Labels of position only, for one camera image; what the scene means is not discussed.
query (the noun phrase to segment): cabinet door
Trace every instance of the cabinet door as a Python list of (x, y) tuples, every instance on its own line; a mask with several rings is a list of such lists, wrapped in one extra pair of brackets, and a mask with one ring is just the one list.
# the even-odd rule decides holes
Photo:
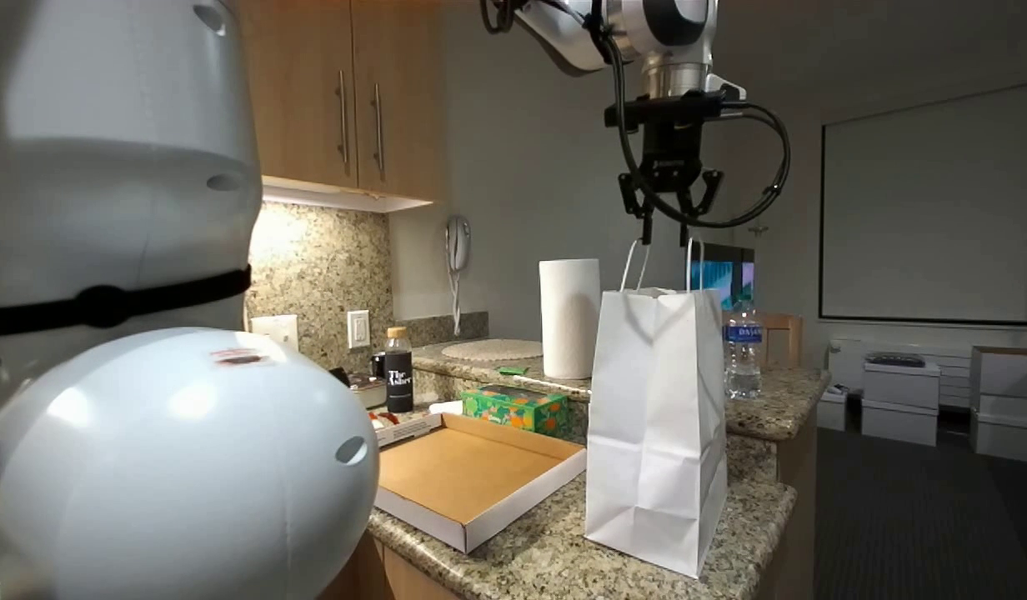
[(354, 183), (351, 0), (239, 0), (263, 175)]
[(441, 195), (441, 0), (354, 0), (359, 188)]

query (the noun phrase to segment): whiteboard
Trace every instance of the whiteboard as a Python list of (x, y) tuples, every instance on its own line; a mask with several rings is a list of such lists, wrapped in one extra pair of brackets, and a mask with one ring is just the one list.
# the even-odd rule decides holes
[(1027, 323), (1027, 88), (824, 126), (821, 317)]

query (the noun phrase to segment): paper towel roll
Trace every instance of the paper towel roll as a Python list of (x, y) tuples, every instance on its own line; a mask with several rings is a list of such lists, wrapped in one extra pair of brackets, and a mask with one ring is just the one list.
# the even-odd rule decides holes
[(599, 259), (539, 259), (544, 376), (591, 376)]

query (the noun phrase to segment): dark floor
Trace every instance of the dark floor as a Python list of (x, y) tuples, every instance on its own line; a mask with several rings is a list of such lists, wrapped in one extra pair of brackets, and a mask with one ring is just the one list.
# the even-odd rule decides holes
[(821, 432), (818, 600), (1027, 600), (1027, 465)]

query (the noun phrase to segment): wall outlet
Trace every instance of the wall outlet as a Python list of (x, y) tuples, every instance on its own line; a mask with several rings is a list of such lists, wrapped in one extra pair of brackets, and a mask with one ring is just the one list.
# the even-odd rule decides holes
[(348, 309), (348, 352), (370, 348), (370, 309)]
[(299, 322), (293, 313), (263, 313), (250, 322), (250, 330), (270, 337), (289, 352), (299, 352)]

